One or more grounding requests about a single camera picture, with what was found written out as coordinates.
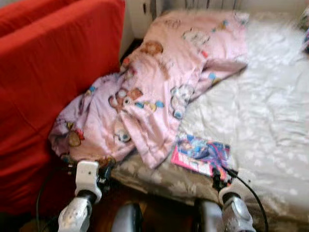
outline pink blanket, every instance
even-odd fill
[[[122,160],[137,148],[154,168],[171,151],[187,104],[246,64],[246,15],[171,12],[156,19],[122,73],[99,78],[59,115],[53,150],[74,160]]]

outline magazine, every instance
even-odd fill
[[[213,168],[216,168],[220,171],[221,179],[226,180],[222,166],[227,167],[229,153],[230,146],[227,144],[180,133],[171,162],[211,177]]]

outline red sofa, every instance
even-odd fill
[[[123,0],[25,0],[0,9],[0,212],[34,212],[55,166],[48,133],[59,112],[118,71]],[[74,179],[57,173],[41,214],[58,212]]]

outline book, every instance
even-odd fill
[[[230,146],[227,144],[180,133],[171,162],[210,177],[213,176],[213,168],[216,168],[221,179],[226,180],[227,174],[222,166],[227,167],[229,153]]]

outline white mattress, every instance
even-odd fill
[[[191,103],[180,129],[231,145],[230,164],[255,175],[252,186],[276,231],[309,231],[309,58],[300,52],[304,32],[291,19],[251,16],[249,53],[241,58],[247,70]],[[132,155],[113,176],[147,192],[217,201],[209,179],[169,160],[153,171]]]

